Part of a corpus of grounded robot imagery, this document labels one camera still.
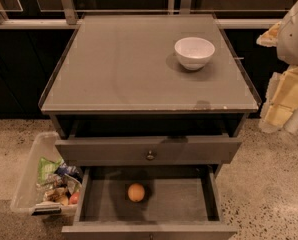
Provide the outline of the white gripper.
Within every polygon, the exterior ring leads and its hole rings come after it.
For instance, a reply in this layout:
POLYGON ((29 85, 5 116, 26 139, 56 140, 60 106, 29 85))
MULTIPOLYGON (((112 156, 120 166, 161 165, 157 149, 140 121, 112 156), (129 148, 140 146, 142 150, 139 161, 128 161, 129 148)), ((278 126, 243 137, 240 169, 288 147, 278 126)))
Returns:
POLYGON ((273 73, 260 113, 260 129, 265 133, 273 133, 284 129, 298 108, 298 66, 294 66, 298 65, 298 1, 282 21, 260 35, 256 43, 264 47, 277 46, 278 58, 290 64, 283 73, 273 73))

